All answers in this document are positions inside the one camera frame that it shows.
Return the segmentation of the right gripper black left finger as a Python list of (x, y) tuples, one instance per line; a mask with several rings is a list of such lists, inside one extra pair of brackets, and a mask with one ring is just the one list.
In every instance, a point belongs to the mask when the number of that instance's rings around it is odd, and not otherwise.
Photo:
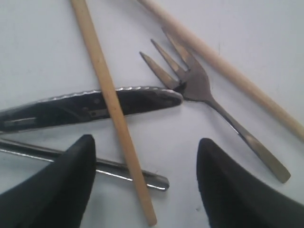
[(83, 135), (54, 162), (0, 195), (0, 226), (80, 227), (95, 170), (95, 140)]

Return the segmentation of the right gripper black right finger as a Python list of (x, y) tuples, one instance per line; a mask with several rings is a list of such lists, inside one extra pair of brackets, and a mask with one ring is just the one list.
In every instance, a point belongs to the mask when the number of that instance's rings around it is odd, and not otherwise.
[(198, 144), (196, 178), (211, 228), (302, 228), (303, 204), (265, 184), (212, 139)]

